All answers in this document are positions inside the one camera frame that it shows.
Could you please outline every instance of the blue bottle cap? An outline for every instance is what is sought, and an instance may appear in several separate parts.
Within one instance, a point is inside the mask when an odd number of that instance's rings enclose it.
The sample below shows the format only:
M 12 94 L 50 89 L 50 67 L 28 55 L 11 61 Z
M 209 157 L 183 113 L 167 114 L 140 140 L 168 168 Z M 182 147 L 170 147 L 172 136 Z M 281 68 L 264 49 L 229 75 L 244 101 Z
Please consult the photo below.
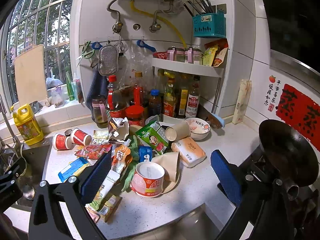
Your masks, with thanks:
M 152 96 L 159 96 L 159 90 L 158 89 L 151 90 L 151 95 Z

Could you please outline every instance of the window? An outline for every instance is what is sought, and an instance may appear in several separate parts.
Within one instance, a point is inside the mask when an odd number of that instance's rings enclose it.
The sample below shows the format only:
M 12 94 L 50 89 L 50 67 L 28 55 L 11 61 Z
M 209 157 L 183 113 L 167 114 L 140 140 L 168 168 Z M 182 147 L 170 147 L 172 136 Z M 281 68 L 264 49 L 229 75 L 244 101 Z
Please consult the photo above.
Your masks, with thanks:
M 12 103 L 18 101 L 14 59 L 31 44 L 44 44 L 46 78 L 55 75 L 65 84 L 66 72 L 72 74 L 69 49 L 71 6 L 72 0 L 18 1 L 8 19 L 8 33 L 3 36 L 7 41 L 6 75 Z

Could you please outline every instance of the brown paper cup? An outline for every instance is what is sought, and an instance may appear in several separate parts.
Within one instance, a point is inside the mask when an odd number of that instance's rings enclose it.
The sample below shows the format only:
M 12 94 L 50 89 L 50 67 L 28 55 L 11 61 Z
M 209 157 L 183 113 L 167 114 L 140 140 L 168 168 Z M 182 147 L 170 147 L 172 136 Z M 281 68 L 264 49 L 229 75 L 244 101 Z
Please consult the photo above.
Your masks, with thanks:
M 187 121 L 175 124 L 165 130 L 165 136 L 169 141 L 177 141 L 190 135 L 190 126 Z

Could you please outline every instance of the yellow gas hose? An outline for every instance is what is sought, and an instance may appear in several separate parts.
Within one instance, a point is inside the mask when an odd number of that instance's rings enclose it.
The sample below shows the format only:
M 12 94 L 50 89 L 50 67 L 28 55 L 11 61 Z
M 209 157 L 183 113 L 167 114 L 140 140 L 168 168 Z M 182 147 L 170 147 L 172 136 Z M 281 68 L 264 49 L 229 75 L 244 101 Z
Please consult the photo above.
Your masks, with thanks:
M 130 5 L 131 5 L 131 10 L 132 10 L 132 11 L 138 12 L 138 13 L 142 13 L 142 14 L 144 14 L 144 15 L 146 15 L 146 16 L 149 16 L 149 17 L 153 18 L 153 14 L 148 13 L 148 12 L 145 12 L 145 11 L 141 11 L 141 10 L 135 8 L 135 6 L 134 6 L 134 1 L 130 1 Z M 157 16 L 157 19 L 159 19 L 160 21 L 162 21 L 162 22 L 164 22 L 166 25 L 168 25 L 170 28 L 172 28 L 172 29 L 175 31 L 175 33 L 177 34 L 177 36 L 179 37 L 179 39 L 181 40 L 181 42 L 182 42 L 182 44 L 183 44 L 183 47 L 185 47 L 185 49 L 188 48 L 186 42 L 184 41 L 184 39 L 183 39 L 183 37 L 182 37 L 182 35 L 181 35 L 181 33 L 178 31 L 178 29 L 177 29 L 171 22 L 169 22 L 167 19 L 162 18 L 162 17 L 160 17 L 160 16 Z

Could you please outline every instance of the paper cup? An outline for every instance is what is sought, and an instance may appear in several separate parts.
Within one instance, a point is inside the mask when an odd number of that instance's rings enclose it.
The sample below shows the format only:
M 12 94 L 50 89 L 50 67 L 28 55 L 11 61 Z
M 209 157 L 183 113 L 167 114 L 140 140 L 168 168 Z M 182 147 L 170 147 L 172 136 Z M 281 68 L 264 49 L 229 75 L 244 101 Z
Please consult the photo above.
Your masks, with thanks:
M 72 147 L 71 138 L 56 133 L 52 140 L 52 146 L 55 150 L 69 150 Z
M 177 141 L 190 135 L 190 126 L 187 121 L 182 121 L 165 130 L 165 136 L 169 141 Z
M 139 163 L 130 188 L 143 197 L 156 197 L 163 192 L 164 168 L 157 163 Z
M 71 141 L 77 145 L 87 146 L 91 142 L 91 135 L 81 131 L 79 128 L 74 128 L 71 133 Z

